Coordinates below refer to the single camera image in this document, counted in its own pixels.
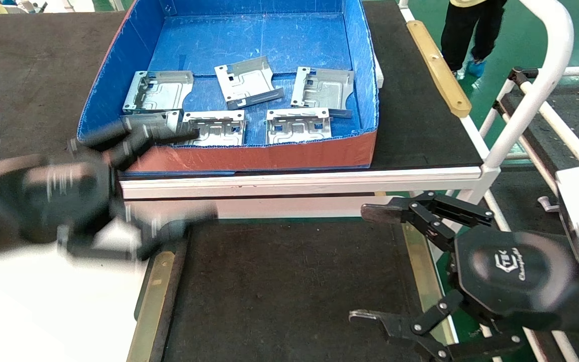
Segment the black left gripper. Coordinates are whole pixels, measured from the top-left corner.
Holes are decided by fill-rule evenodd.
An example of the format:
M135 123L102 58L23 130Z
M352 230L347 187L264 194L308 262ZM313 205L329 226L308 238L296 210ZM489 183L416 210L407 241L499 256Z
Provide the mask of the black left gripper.
M39 154L16 159L19 177L19 234L30 243L57 241L70 256L145 261L163 246L183 238L194 225L218 217L214 205L202 205L163 225L147 221L120 199L116 171L127 171L156 145L196 140L200 131L180 121L179 113L142 113L119 117L83 138L70 140L73 155L85 157L51 163ZM138 245L122 249L95 247L95 236L114 220L139 231Z

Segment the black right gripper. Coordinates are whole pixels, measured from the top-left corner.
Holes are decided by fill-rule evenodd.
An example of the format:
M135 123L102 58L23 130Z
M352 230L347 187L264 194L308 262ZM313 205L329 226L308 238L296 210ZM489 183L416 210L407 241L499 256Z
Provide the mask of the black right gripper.
M534 330L563 325L569 286L579 274L579 263L565 237L488 228L494 221L491 210L435 192L395 197L384 205L363 204L361 218L377 224L411 224L441 251L454 251L459 289L487 318ZM455 242L456 233L443 224L445 219L473 229ZM387 342L411 341L427 361L501 357L524 345L516 334L448 345L437 341L431 332L463 305L460 291L450 291L416 318L357 309L349 312L348 319L377 321Z

